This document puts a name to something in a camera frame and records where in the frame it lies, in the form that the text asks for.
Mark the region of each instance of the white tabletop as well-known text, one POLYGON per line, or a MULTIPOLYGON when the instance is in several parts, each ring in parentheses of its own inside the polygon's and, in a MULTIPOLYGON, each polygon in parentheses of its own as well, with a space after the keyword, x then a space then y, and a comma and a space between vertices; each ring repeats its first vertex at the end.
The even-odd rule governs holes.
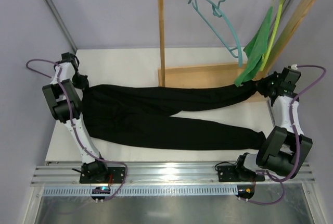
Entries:
MULTIPOLYGON (((159 48, 139 49, 80 49, 79 72, 87 74, 90 86, 115 84, 121 86, 157 86, 160 67, 159 48)), ((235 62, 224 48, 167 48, 166 66, 216 64, 235 62)), ((273 129, 266 102, 237 105, 201 112, 182 111, 177 117, 211 120, 224 124, 263 131, 273 129)), ((115 161, 217 161, 235 160, 239 151, 180 151, 131 147, 92 138, 103 158, 115 161)), ((64 125, 56 122, 46 161, 80 161, 80 152, 64 125)))

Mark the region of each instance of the wooden clothes rack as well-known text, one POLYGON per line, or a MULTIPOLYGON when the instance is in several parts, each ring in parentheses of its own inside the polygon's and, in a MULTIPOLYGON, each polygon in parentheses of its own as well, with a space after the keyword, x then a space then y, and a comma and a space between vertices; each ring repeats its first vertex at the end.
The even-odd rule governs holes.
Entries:
MULTIPOLYGON (((241 68, 238 67, 237 63, 165 68, 163 1, 158 0, 161 56, 161 68, 158 70, 159 85, 174 88, 215 88, 233 84, 234 80, 245 69, 246 64, 243 64, 241 68)), ((301 0, 298 4, 273 46, 264 70, 257 74, 257 79, 267 75, 315 1, 301 0)))

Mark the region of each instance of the yellow-green strap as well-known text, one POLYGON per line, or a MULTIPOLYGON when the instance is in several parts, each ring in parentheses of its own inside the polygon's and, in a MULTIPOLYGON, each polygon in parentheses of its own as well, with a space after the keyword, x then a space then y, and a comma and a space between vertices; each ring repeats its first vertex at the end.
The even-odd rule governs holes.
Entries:
POLYGON ((268 60, 268 58, 270 56, 270 53, 271 53, 271 50, 272 50, 272 47, 273 47, 273 43, 274 43, 274 39, 275 39, 275 36, 276 36, 276 32, 277 32, 277 29, 278 29, 279 23, 280 23, 281 12, 282 12, 282 5, 283 5, 283 0, 280 0, 280 2, 279 2, 279 8, 278 8, 278 11, 277 11, 277 15, 276 15, 276 19, 275 19, 275 24, 274 24, 274 28, 273 28, 273 33, 272 33, 272 36, 271 36, 271 39, 270 39, 270 43, 268 45, 268 49, 267 49, 266 53, 263 55, 262 64, 261 64, 261 67, 260 67, 260 71, 264 70, 264 68, 266 66, 266 63, 267 63, 267 60, 268 60))

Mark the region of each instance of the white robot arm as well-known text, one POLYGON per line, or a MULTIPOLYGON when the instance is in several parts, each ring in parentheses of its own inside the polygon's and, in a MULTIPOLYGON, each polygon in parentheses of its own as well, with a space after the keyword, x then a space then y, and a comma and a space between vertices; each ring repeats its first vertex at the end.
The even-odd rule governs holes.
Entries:
MULTIPOLYGON (((245 153, 239 156, 234 171, 238 181, 251 181, 257 177, 257 171, 260 170, 269 171, 270 174, 281 177, 288 176, 291 179, 298 173, 312 147, 312 140, 304 136, 299 124, 298 101, 294 101, 292 105, 294 124, 290 120, 289 108, 297 96, 293 91, 300 76, 299 71, 289 67, 284 68, 282 73, 275 72, 258 81, 259 93, 271 99, 275 127, 257 154, 245 153), (296 149, 297 140, 300 144, 298 151, 296 149), (282 151, 283 146, 288 147, 290 151, 282 151)), ((222 173, 224 172, 223 167, 220 167, 220 170, 222 173)))
POLYGON ((57 62, 57 64, 55 66, 55 77, 49 85, 43 87, 43 93, 52 116, 66 126, 80 150, 83 164, 80 171, 80 182, 96 183, 108 181, 109 171, 106 163, 94 158, 103 159, 84 125, 82 103, 75 90, 75 88, 84 90, 89 86, 87 76, 79 74, 79 61, 76 56, 70 53, 62 54, 62 60, 57 62), (64 87, 66 94, 64 94, 59 83, 64 87), (72 119, 67 99, 71 104, 72 119))

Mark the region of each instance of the teal hanger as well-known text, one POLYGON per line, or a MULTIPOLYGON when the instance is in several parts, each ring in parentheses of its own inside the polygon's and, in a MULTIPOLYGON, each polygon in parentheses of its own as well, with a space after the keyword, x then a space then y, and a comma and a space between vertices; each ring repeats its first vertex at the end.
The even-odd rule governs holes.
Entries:
POLYGON ((212 5, 212 9, 213 9, 213 15, 216 17, 223 17, 225 22, 228 24, 235 42, 236 42, 236 47, 234 48, 230 48, 222 39, 222 37, 220 36, 220 34, 215 30, 215 28, 213 27, 213 25, 203 16, 203 14, 199 11, 198 8, 198 3, 197 0, 194 0, 194 2, 192 2, 192 0, 188 1, 188 4, 190 4, 192 2, 192 6, 194 8, 194 10, 200 15, 200 17, 206 22, 206 24, 212 29, 212 31, 215 33, 215 35, 220 39, 220 41, 223 43, 223 45, 227 48, 227 50, 230 52, 230 54, 235 57, 238 58, 238 66, 241 67, 243 64, 243 57, 242 57, 242 53, 241 53, 241 48, 240 48, 240 44, 239 44, 239 40, 237 37, 237 34, 233 28, 233 26, 231 25, 230 21, 228 20, 227 16, 220 10, 220 4, 226 0, 219 0, 219 3, 216 5, 214 2, 212 2, 211 0, 206 0, 208 3, 210 3, 212 5), (238 56, 236 56, 233 51, 236 50, 238 51, 238 56))

